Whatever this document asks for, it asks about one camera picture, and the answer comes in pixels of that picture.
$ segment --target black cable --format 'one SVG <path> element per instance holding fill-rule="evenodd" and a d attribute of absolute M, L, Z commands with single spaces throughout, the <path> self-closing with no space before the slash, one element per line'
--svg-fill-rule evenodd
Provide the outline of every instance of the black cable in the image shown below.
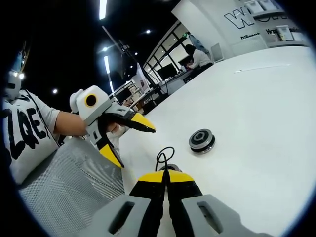
<path fill-rule="evenodd" d="M 171 154 L 171 156 L 167 159 L 166 154 L 165 154 L 163 151 L 166 150 L 166 149 L 169 149 L 169 148 L 172 149 L 172 154 Z M 165 147 L 165 148 L 163 148 L 163 149 L 158 153 L 158 155 L 157 155 L 157 157 L 156 157 L 157 163 L 156 163 L 155 171 L 157 171 L 157 168 L 158 168 L 158 164 L 159 164 L 159 163 L 160 163 L 160 164 L 164 163 L 165 168 L 167 169 L 167 161 L 169 161 L 169 160 L 173 157 L 173 155 L 174 155 L 174 148 L 173 148 L 173 147 Z"/>

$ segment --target computer monitor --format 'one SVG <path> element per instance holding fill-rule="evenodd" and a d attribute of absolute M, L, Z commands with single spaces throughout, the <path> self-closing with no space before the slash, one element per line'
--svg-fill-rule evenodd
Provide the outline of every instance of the computer monitor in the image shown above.
<path fill-rule="evenodd" d="M 172 65 L 172 63 L 159 69 L 157 72 L 159 73 L 159 75 L 161 76 L 163 80 L 166 80 L 169 77 L 174 77 L 175 75 L 177 75 L 177 70 Z"/>
<path fill-rule="evenodd" d="M 124 100 L 126 100 L 131 95 L 132 93 L 130 92 L 130 90 L 128 88 L 125 88 L 120 93 L 116 94 L 115 97 L 120 103 L 123 103 Z"/>

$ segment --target white table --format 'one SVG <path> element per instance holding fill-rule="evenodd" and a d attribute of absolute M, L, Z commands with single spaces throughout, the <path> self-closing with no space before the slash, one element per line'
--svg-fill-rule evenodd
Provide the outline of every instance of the white table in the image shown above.
<path fill-rule="evenodd" d="M 157 133 L 129 130 L 120 140 L 125 191 L 175 148 L 174 163 L 255 232 L 280 236 L 294 224 L 316 184 L 316 65 L 307 47 L 280 47 L 217 63 L 172 94 L 147 118 Z M 189 137 L 216 136 L 195 155 Z M 165 236 L 173 236 L 163 221 Z"/>

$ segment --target white t-shirt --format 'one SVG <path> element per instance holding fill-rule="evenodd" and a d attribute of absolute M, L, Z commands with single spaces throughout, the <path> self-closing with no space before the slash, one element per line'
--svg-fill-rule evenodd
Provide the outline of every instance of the white t-shirt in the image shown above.
<path fill-rule="evenodd" d="M 34 94 L 48 129 L 52 133 L 59 110 L 47 106 Z M 21 90 L 13 101 L 3 101 L 3 136 L 6 159 L 17 184 L 25 178 L 58 146 L 39 116 L 36 105 L 26 91 Z"/>
<path fill-rule="evenodd" d="M 212 63 L 212 61 L 209 59 L 209 57 L 206 55 L 206 53 L 195 50 L 193 53 L 193 64 L 189 66 L 189 68 L 197 68 L 198 66 L 202 67 L 206 64 Z"/>

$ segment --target shelf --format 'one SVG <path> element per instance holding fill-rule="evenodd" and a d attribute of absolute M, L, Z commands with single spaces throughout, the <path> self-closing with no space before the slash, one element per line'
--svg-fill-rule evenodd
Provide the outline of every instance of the shelf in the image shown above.
<path fill-rule="evenodd" d="M 274 15 L 282 15 L 285 14 L 285 11 L 277 9 L 277 10 L 268 10 L 268 11 L 262 11 L 258 13 L 251 14 L 253 19 L 260 19 L 260 18 L 265 18 L 265 17 L 270 17 Z"/>
<path fill-rule="evenodd" d="M 282 47 L 282 46 L 305 46 L 309 47 L 308 43 L 304 41 L 279 41 L 273 43 L 267 43 L 269 48 Z"/>

